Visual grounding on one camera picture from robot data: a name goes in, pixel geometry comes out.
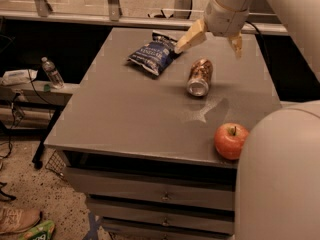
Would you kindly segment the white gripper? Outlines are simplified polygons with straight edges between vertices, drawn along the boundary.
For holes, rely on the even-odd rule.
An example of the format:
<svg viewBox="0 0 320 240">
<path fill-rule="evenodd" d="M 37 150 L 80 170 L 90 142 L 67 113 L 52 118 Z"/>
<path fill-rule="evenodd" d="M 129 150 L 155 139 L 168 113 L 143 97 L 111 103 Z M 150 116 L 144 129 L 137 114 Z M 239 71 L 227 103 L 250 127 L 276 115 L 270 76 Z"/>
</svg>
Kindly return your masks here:
<svg viewBox="0 0 320 240">
<path fill-rule="evenodd" d="M 217 0 L 209 0 L 204 11 L 204 19 L 196 20 L 178 40 L 174 52 L 180 54 L 206 40 L 208 30 L 215 36 L 229 37 L 228 41 L 235 56 L 242 56 L 242 30 L 249 10 L 233 10 L 221 5 Z"/>
</svg>

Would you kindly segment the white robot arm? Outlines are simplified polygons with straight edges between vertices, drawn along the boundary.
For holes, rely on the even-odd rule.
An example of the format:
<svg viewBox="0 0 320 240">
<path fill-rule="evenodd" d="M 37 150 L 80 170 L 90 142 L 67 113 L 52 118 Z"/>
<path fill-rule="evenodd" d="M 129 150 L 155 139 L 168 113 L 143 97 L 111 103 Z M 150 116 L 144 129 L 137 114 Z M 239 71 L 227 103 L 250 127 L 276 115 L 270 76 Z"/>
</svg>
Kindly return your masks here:
<svg viewBox="0 0 320 240">
<path fill-rule="evenodd" d="M 252 0 L 209 0 L 207 29 L 238 34 Z M 266 0 L 320 80 L 320 0 Z M 320 240 L 320 102 L 285 107 L 250 132 L 238 163 L 234 240 Z"/>
</svg>

